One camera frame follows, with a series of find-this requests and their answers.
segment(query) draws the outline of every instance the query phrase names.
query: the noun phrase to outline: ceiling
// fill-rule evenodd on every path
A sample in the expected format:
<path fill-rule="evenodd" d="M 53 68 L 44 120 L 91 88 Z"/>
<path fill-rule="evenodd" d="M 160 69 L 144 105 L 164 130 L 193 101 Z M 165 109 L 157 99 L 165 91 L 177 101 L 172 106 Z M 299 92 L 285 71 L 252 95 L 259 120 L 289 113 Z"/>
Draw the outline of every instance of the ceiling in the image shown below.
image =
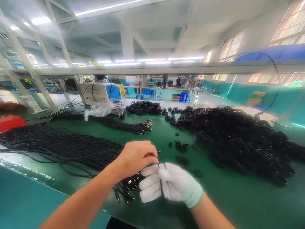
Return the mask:
<path fill-rule="evenodd" d="M 78 13 L 131 0 L 53 1 Z M 123 59 L 127 51 L 130 55 L 132 50 L 135 58 L 203 55 L 204 47 L 217 44 L 219 37 L 236 23 L 267 13 L 275 4 L 289 0 L 162 0 L 150 4 L 154 1 L 143 0 L 146 5 L 136 7 L 134 3 L 135 7 L 132 4 L 128 9 L 121 6 L 118 11 L 113 8 L 113 12 L 97 16 L 86 14 L 79 20 L 65 23 L 61 23 L 63 19 L 72 15 L 51 3 L 56 21 L 36 26 L 36 29 L 56 36 L 59 26 L 72 59 Z M 20 23 L 43 16 L 52 19 L 45 0 L 1 1 L 0 8 L 7 18 Z M 16 33 L 23 37 L 35 36 L 23 28 Z M 60 48 L 56 39 L 47 36 L 42 39 L 47 49 Z"/>

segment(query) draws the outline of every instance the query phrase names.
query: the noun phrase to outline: clear plastic bag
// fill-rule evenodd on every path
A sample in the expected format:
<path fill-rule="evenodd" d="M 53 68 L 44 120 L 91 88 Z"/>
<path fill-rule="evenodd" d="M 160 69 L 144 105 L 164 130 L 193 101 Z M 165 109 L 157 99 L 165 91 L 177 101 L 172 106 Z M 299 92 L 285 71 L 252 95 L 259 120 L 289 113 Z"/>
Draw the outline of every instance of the clear plastic bag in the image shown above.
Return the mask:
<path fill-rule="evenodd" d="M 88 121 L 89 115 L 94 117 L 105 117 L 109 114 L 122 115 L 125 113 L 124 104 L 117 99 L 110 99 L 109 102 L 97 102 L 90 106 L 90 110 L 84 113 L 85 121 Z"/>

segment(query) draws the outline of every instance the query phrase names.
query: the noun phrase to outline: green wall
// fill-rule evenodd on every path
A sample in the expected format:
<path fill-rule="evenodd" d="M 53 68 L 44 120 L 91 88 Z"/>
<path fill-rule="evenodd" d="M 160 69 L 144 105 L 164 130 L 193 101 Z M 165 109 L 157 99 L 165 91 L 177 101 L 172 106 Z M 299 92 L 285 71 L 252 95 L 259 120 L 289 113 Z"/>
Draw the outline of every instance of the green wall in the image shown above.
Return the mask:
<path fill-rule="evenodd" d="M 253 84 L 239 84 L 239 83 L 226 83 L 219 81 L 206 80 L 203 84 L 205 88 L 208 89 L 218 89 L 216 94 L 223 96 L 232 100 L 233 102 L 246 105 L 247 100 L 254 91 L 264 91 L 266 96 L 262 100 L 260 110 L 266 109 L 273 101 L 278 87 L 275 86 L 265 86 L 265 85 L 253 85 Z M 268 113 L 280 116 L 283 114 L 290 105 L 300 98 L 301 94 L 304 92 L 303 88 L 299 87 L 281 87 L 279 89 L 279 94 L 275 100 L 273 106 L 269 109 Z M 305 99 L 303 98 L 298 102 L 298 109 L 294 110 L 290 121 L 297 124 L 305 124 Z"/>

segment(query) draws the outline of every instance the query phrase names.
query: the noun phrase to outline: hand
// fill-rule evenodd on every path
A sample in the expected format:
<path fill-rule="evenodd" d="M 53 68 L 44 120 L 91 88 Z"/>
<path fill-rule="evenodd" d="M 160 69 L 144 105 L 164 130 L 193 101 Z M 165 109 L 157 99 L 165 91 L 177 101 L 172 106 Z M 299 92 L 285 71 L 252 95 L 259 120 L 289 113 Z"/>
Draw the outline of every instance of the hand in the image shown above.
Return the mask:
<path fill-rule="evenodd" d="M 131 177 L 149 164 L 158 163 L 156 147 L 150 141 L 129 142 L 110 165 L 119 171 L 119 178 Z"/>
<path fill-rule="evenodd" d="M 164 197 L 172 201 L 183 201 L 189 208 L 193 208 L 203 195 L 200 184 L 182 168 L 165 163 L 153 165 L 141 171 L 148 176 L 139 184 L 140 197 L 143 203 L 153 201 L 161 196 L 160 179 Z"/>

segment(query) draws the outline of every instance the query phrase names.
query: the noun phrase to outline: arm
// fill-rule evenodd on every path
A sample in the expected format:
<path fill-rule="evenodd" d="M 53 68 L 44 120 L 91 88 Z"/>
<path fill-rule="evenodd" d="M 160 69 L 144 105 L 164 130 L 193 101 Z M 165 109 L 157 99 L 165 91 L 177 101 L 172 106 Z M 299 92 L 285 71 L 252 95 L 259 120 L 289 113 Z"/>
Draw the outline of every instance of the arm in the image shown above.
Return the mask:
<path fill-rule="evenodd" d="M 205 193 L 191 212 L 200 229 L 234 229 Z"/>
<path fill-rule="evenodd" d="M 158 163 L 157 157 L 150 141 L 127 143 L 114 162 L 61 204 L 40 229 L 89 228 L 114 185 L 145 166 Z"/>
<path fill-rule="evenodd" d="M 190 208 L 200 229 L 234 229 L 204 193 L 200 184 L 182 168 L 165 163 L 160 164 L 160 169 L 158 165 L 153 165 L 143 169 L 141 173 L 148 176 L 139 184 L 142 202 L 146 203 L 161 196 L 161 179 L 164 197 L 184 202 Z"/>

